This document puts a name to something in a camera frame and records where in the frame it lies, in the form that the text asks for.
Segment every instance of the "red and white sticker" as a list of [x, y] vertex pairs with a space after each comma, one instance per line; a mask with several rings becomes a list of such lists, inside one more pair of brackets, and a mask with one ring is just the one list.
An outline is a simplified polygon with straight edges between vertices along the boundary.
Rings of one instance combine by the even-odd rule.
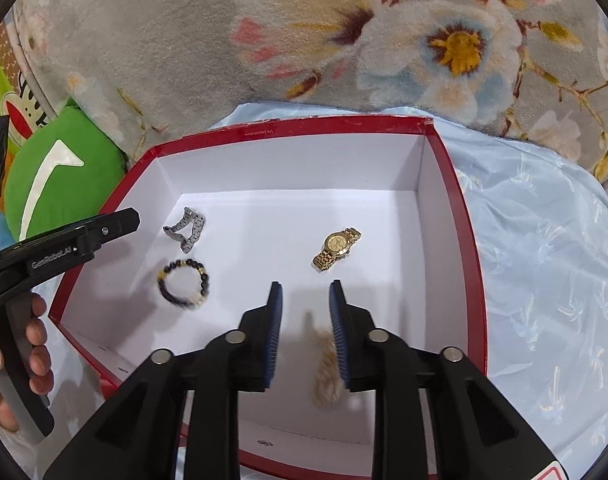
[[568, 480], [564, 469], [559, 462], [552, 462], [532, 480]]

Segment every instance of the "silver screw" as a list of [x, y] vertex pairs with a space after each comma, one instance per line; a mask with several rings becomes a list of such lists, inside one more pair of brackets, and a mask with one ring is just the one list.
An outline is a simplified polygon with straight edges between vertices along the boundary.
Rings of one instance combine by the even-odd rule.
[[446, 359], [452, 361], [453, 363], [461, 361], [464, 357], [464, 353], [459, 348], [455, 348], [454, 346], [445, 348], [443, 354]]
[[376, 328], [375, 330], [371, 330], [369, 332], [369, 339], [375, 343], [383, 343], [384, 341], [388, 341], [388, 332], [386, 332], [386, 330]]
[[228, 334], [226, 334], [226, 342], [231, 343], [231, 345], [237, 345], [246, 339], [246, 334], [241, 330], [231, 330]]
[[173, 354], [170, 350], [166, 350], [164, 348], [160, 350], [155, 350], [150, 357], [150, 360], [154, 362], [156, 365], [163, 365], [171, 360]]

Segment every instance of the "gold watch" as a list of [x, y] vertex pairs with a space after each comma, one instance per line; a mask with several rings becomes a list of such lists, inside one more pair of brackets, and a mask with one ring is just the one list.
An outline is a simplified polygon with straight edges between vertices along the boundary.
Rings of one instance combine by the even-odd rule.
[[328, 270], [339, 259], [345, 257], [353, 244], [361, 238], [361, 233], [353, 227], [331, 233], [324, 242], [324, 249], [313, 258], [313, 265], [319, 270]]

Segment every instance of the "hand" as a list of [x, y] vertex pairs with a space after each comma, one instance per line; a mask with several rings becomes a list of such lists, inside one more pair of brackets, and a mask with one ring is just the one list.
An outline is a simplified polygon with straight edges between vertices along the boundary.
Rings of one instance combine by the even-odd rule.
[[[37, 294], [31, 295], [33, 314], [42, 316], [46, 312], [46, 302]], [[53, 389], [53, 372], [50, 371], [50, 354], [46, 349], [46, 327], [39, 319], [31, 319], [26, 326], [26, 337], [35, 346], [29, 357], [29, 365], [35, 377], [31, 378], [31, 390], [38, 395], [46, 395]], [[0, 351], [0, 370], [4, 367], [4, 356]], [[15, 415], [0, 394], [0, 426], [7, 431], [20, 429]]]

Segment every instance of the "jewelry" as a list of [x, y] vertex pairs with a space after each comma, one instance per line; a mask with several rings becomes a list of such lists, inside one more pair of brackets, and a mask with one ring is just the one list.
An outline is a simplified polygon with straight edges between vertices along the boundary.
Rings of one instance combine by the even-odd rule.
[[318, 270], [328, 270], [333, 264], [344, 258], [353, 244], [361, 238], [361, 233], [353, 227], [338, 233], [331, 233], [324, 242], [324, 249], [313, 258], [313, 265]]
[[327, 410], [340, 400], [344, 383], [337, 364], [337, 347], [333, 333], [328, 331], [319, 333], [317, 341], [322, 348], [322, 355], [315, 376], [312, 401], [320, 410]]
[[[194, 296], [190, 298], [178, 298], [177, 296], [172, 295], [168, 292], [168, 288], [166, 287], [166, 278], [168, 275], [173, 272], [175, 269], [179, 269], [180, 267], [193, 267], [193, 269], [199, 272], [199, 276], [201, 278], [201, 288], [199, 292], [197, 292]], [[164, 269], [160, 270], [157, 274], [157, 286], [159, 287], [159, 293], [162, 297], [169, 301], [170, 303], [176, 304], [178, 306], [200, 306], [209, 296], [209, 275], [206, 274], [206, 269], [204, 266], [196, 262], [195, 260], [191, 260], [188, 258], [187, 260], [175, 260], [174, 262], [170, 262]]]
[[[193, 222], [193, 233], [189, 238], [186, 238], [184, 235], [178, 233], [178, 231], [184, 229], [191, 222]], [[201, 231], [204, 229], [205, 223], [206, 218], [204, 215], [198, 213], [195, 209], [185, 207], [184, 216], [181, 217], [181, 220], [172, 227], [164, 226], [164, 233], [169, 235], [176, 242], [179, 242], [181, 250], [185, 254], [188, 254], [191, 252], [191, 249], [193, 249], [195, 242], [199, 240], [199, 236], [201, 235]]]

